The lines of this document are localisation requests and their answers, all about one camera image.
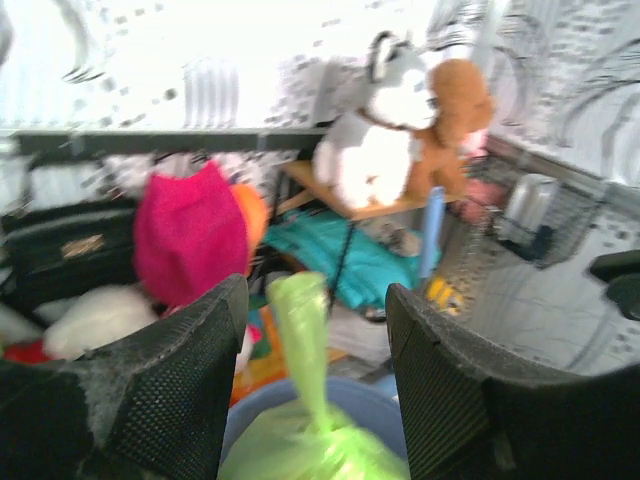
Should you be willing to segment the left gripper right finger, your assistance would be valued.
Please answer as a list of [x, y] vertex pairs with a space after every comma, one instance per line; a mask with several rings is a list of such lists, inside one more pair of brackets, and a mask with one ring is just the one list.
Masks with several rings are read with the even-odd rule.
[[528, 361], [400, 284], [386, 315], [415, 479], [635, 479], [639, 369]]

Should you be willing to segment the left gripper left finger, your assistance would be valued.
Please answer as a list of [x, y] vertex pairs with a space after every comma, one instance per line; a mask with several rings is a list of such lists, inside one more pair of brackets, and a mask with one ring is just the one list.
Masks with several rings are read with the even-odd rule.
[[192, 304], [74, 361], [1, 364], [5, 479], [213, 479], [248, 289]]

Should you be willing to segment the blue trash bin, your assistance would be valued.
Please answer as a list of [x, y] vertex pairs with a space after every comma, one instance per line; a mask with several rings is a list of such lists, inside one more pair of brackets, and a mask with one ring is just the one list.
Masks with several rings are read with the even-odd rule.
[[[345, 377], [329, 377], [326, 383], [328, 400], [349, 415], [359, 426], [370, 430], [402, 460], [407, 451], [400, 405], [374, 387]], [[288, 379], [268, 384], [233, 405], [227, 415], [220, 454], [220, 464], [229, 450], [254, 419], [269, 408], [297, 398]]]

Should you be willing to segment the green trash bag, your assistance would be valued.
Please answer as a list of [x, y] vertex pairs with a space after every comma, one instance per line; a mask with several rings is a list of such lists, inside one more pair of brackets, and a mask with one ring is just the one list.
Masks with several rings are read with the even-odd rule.
[[267, 385], [236, 404], [228, 429], [242, 425], [230, 442], [221, 479], [407, 479], [407, 462], [373, 431], [329, 400], [325, 278], [302, 272], [267, 288], [289, 371], [284, 387], [292, 399], [259, 408], [276, 395]]

